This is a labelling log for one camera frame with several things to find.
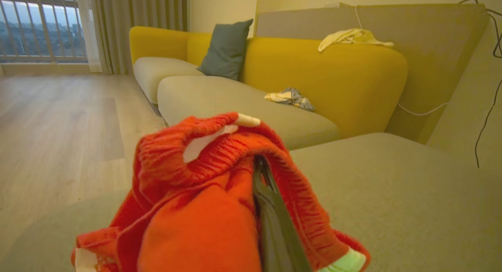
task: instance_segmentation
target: white string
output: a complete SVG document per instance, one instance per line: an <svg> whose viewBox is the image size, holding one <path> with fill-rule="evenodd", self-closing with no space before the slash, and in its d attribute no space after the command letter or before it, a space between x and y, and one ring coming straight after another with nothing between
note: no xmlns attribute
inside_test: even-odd
<svg viewBox="0 0 502 272"><path fill-rule="evenodd" d="M357 13L357 7L358 7L358 6L359 6L359 5L356 5L356 6L355 6L355 15L356 15L356 17L357 17L357 21L359 22L359 27L360 27L360 29L362 29L361 20L359 20L359 14Z"/></svg>
<svg viewBox="0 0 502 272"><path fill-rule="evenodd" d="M445 102L445 103L441 104L440 106L438 106L438 107L436 107L436 108L434 108L434 109L430 110L430 111L429 111L429 112L427 112L427 113L415 113L415 112L411 112L411 111L409 111L408 109L404 108L404 107L403 107L403 106L402 106L399 102L398 102L398 106L399 106L399 107L401 107L401 109L403 109L404 111L406 111L406 112L408 112L408 113L410 113L410 114L413 114L413 115L415 115L415 116L425 116L425 115L429 115L430 113L432 113L432 112L436 111L437 109L440 109L441 107L443 107L444 105L446 105L446 104L448 104L448 103L449 103L449 102Z"/></svg>

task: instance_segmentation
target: red ruffled fabric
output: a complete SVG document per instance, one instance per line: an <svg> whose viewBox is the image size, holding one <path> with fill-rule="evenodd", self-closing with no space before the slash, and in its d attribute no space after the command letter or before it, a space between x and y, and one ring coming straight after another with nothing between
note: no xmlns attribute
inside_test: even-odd
<svg viewBox="0 0 502 272"><path fill-rule="evenodd" d="M313 270L332 264L348 247L366 255L366 268L368 252L330 228L308 180L266 124L239 126L217 137L194 161L183 161L193 139L237 119L238 113L190 117L142 138L131 191L110 226L78 236L77 247L97 254L101 271L261 271L252 184L253 156L261 154Z"/></svg>

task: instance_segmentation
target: throw pillow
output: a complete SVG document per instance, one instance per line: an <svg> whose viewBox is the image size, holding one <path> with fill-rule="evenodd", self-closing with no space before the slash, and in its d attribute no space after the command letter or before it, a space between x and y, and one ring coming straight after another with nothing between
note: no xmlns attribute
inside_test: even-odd
<svg viewBox="0 0 502 272"><path fill-rule="evenodd" d="M253 19L235 24L216 24L211 43L197 70L208 76L237 80L246 56L246 40Z"/></svg>

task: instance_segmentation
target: headboard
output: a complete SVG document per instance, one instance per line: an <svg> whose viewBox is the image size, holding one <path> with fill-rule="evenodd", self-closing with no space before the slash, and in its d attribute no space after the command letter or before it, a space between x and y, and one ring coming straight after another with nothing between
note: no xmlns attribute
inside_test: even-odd
<svg viewBox="0 0 502 272"><path fill-rule="evenodd" d="M450 100L488 22L482 4L358 6L357 13L364 29L394 42L407 58L400 104L415 113ZM258 14L256 36L322 40L354 27L359 27L355 7L278 11ZM386 132L425 144L443 111L414 116L396 107Z"/></svg>

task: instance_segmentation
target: wooden floor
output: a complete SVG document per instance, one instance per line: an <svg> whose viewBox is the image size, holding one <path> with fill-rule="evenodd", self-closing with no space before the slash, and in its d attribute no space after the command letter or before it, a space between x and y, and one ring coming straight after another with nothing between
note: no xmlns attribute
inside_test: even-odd
<svg viewBox="0 0 502 272"><path fill-rule="evenodd" d="M163 127L133 77L0 79L0 259L47 213L129 188L136 142Z"/></svg>

